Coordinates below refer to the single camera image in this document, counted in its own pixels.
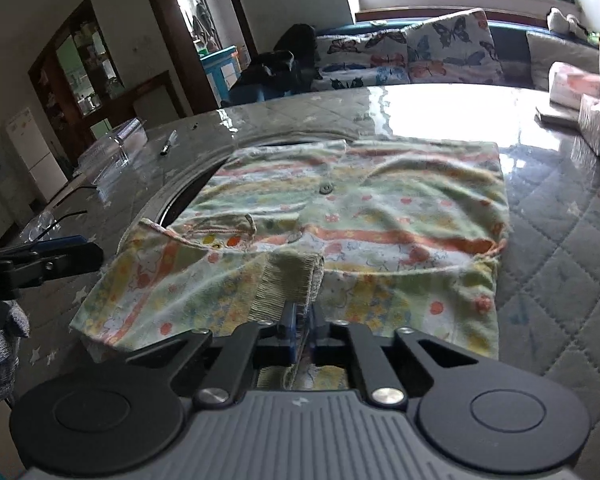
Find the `grey cushion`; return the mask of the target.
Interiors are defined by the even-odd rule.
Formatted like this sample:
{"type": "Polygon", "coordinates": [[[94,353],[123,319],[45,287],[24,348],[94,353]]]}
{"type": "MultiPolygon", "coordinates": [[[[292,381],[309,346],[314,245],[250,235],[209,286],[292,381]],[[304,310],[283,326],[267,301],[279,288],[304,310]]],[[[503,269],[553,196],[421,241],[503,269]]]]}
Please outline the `grey cushion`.
{"type": "Polygon", "coordinates": [[[585,72],[598,73],[600,56],[595,48],[538,32],[526,32],[526,37],[535,89],[548,90],[548,74],[555,62],[576,66],[585,72]]]}

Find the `floral patterned baby garment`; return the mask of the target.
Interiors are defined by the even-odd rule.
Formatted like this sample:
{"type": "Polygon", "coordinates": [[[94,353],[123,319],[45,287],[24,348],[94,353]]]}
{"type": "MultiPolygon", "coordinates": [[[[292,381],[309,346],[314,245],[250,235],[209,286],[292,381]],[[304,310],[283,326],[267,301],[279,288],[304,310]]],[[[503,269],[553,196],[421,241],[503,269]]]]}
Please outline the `floral patterned baby garment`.
{"type": "Polygon", "coordinates": [[[277,321],[411,326],[498,356],[508,231],[492,143],[316,142],[235,152],[170,226],[133,226],[71,325],[95,356],[277,321]]]}

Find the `grey flat book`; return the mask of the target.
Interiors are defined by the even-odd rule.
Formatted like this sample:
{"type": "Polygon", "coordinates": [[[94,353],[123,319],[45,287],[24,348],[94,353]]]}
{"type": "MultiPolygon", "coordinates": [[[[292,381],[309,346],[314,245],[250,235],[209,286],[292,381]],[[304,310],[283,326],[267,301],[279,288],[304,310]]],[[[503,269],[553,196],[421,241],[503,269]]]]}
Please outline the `grey flat book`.
{"type": "Polygon", "coordinates": [[[536,118],[543,125],[560,128],[579,129],[579,113],[569,107],[555,106],[553,103],[535,107],[536,118]]]}

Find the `blue small cabinet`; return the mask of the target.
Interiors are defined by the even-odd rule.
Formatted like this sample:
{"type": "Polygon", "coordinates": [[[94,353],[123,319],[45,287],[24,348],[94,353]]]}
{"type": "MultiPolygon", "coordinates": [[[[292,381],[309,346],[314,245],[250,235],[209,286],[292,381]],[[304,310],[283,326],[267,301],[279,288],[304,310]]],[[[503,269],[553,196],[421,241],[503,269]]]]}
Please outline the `blue small cabinet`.
{"type": "Polygon", "coordinates": [[[240,75],[238,51],[235,46],[204,55],[201,59],[202,67],[207,75],[212,93],[221,105],[230,98],[230,88],[240,75]]]}

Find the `white plush toy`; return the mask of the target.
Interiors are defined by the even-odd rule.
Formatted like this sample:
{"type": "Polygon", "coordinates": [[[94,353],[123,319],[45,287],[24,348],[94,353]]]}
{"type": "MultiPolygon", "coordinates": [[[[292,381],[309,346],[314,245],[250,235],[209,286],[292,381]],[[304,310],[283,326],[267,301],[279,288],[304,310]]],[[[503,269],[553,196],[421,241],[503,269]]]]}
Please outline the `white plush toy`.
{"type": "Polygon", "coordinates": [[[588,40],[588,30],[580,23],[573,14],[563,14],[561,10],[553,6],[546,16],[547,28],[550,32],[560,36],[571,36],[588,40]]]}

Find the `white refrigerator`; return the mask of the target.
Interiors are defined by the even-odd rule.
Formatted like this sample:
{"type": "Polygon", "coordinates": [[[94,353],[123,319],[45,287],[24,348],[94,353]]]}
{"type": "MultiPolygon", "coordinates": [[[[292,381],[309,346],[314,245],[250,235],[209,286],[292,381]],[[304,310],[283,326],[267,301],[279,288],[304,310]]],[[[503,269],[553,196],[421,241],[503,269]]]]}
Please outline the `white refrigerator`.
{"type": "Polygon", "coordinates": [[[65,187],[68,179],[38,128],[30,108],[25,107],[10,118],[5,130],[38,195],[48,204],[65,187]]]}

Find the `black round induction cooker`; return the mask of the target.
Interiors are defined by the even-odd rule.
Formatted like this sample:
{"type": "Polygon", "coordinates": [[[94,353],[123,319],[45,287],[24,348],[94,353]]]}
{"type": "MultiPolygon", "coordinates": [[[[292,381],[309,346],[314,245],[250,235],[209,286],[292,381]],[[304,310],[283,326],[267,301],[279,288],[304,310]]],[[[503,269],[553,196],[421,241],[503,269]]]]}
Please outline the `black round induction cooker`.
{"type": "Polygon", "coordinates": [[[186,174],[184,181],[175,188],[174,194],[166,200],[160,211],[157,217],[160,226],[164,228],[170,226],[222,168],[224,162],[225,159],[198,174],[186,174]]]}

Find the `dark wooden cabinet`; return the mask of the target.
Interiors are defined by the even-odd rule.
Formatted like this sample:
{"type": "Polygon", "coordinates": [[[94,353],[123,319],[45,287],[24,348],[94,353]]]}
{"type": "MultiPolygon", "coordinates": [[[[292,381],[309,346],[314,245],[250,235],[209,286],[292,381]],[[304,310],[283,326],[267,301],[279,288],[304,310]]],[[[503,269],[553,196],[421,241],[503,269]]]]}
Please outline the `dark wooden cabinet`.
{"type": "Polygon", "coordinates": [[[54,33],[28,75],[71,166],[104,133],[136,116],[135,104],[163,91],[177,118],[185,110],[164,70],[138,84],[123,83],[102,36],[91,0],[83,0],[54,33]]]}

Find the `black bag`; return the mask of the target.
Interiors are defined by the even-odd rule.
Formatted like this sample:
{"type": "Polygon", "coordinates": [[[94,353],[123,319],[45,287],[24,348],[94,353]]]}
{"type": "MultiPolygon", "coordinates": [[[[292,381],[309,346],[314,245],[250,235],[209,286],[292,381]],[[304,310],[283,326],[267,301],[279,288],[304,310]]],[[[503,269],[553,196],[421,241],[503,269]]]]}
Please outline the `black bag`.
{"type": "Polygon", "coordinates": [[[223,105],[244,105],[309,92],[315,75],[315,49],[315,28],[292,25],[272,51],[251,60],[230,87],[223,105]]]}

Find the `butterfly pillow large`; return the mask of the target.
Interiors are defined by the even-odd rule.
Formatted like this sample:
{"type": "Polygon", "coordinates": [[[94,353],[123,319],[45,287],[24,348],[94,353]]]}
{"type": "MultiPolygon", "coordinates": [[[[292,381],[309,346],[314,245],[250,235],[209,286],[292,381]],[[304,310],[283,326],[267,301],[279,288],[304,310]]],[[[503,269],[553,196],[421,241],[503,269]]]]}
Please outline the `butterfly pillow large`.
{"type": "Polygon", "coordinates": [[[445,14],[402,29],[412,84],[502,84],[486,12],[445,14]]]}

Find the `butterfly pillow small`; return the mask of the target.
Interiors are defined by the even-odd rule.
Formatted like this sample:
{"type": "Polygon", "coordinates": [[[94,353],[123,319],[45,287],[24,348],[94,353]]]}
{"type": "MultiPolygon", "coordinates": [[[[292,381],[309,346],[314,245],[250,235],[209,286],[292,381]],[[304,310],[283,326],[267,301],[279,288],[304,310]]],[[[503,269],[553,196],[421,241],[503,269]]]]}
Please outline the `butterfly pillow small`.
{"type": "Polygon", "coordinates": [[[407,43],[401,29],[364,35],[318,36],[313,91],[409,84],[407,43]]]}

